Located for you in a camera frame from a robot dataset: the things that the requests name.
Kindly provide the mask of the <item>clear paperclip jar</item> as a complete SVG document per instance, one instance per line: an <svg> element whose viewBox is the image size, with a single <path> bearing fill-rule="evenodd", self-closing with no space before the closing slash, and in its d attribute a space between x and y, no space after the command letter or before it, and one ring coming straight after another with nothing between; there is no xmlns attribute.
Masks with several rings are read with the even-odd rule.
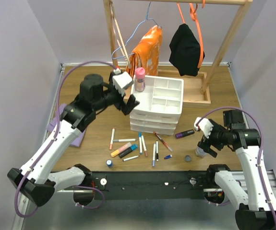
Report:
<svg viewBox="0 0 276 230"><path fill-rule="evenodd" d="M208 153L206 153L202 148L197 147L195 150L195 155L200 158L204 158Z"/></svg>

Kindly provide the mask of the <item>pink lid pen tube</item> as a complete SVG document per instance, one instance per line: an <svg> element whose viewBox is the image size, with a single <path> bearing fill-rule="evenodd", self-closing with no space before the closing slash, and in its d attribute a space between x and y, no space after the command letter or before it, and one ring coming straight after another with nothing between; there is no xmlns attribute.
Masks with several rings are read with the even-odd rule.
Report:
<svg viewBox="0 0 276 230"><path fill-rule="evenodd" d="M145 69L139 67L135 70L135 90L138 92L143 92L145 89Z"/></svg>

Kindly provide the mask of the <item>round grey jar lid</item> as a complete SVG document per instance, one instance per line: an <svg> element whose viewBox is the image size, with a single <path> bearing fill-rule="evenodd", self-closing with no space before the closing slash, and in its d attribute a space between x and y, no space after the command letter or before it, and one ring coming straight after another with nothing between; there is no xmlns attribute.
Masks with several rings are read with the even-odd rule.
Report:
<svg viewBox="0 0 276 230"><path fill-rule="evenodd" d="M186 162L191 162L192 161L192 158L191 158L190 155L186 155L184 159L185 159Z"/></svg>

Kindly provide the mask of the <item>purple black highlighter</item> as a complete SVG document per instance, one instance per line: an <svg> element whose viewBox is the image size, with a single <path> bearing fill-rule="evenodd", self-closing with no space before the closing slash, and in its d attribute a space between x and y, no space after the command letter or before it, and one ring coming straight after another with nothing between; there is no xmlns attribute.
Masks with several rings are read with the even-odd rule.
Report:
<svg viewBox="0 0 276 230"><path fill-rule="evenodd" d="M177 133L175 135L175 138L179 139L179 138L187 137L187 136L190 136L194 133L195 133L195 131L193 129L182 131L182 132Z"/></svg>

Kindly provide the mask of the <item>blue lid small jar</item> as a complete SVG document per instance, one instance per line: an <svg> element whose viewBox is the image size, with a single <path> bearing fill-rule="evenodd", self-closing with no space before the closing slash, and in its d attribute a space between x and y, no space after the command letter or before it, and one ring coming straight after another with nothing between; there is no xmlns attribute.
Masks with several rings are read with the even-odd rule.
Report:
<svg viewBox="0 0 276 230"><path fill-rule="evenodd" d="M112 160L107 160L107 161L106 161L106 165L107 165L109 168L112 168L112 167L113 167L113 162L112 162Z"/></svg>

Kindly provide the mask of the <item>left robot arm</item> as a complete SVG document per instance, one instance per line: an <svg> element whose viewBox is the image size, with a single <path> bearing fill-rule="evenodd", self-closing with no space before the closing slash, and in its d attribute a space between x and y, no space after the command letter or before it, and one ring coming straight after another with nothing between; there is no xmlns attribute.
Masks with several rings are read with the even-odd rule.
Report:
<svg viewBox="0 0 276 230"><path fill-rule="evenodd" d="M71 186L86 189L91 183L91 172L83 165L55 173L51 170L69 145L95 120L98 111L114 105L128 115L139 104L133 95L124 101L125 91L132 85L133 79L127 72L111 72L108 83L98 74L86 75L78 95L64 108L60 121L39 150L21 168L8 172L18 191L41 207L59 190Z"/></svg>

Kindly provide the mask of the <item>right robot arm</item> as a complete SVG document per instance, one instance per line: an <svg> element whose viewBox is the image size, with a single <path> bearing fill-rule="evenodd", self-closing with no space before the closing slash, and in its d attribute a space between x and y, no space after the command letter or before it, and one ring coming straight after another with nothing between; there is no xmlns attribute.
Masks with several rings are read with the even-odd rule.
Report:
<svg viewBox="0 0 276 230"><path fill-rule="evenodd" d="M205 183L219 186L235 208L235 219L240 230L276 230L276 197L273 194L264 164L264 137L261 129L248 129L241 108L225 106L221 126L206 116L196 118L194 129L203 133L198 148L216 157L212 150L229 147L240 160L246 190L237 182L225 165L210 165Z"/></svg>

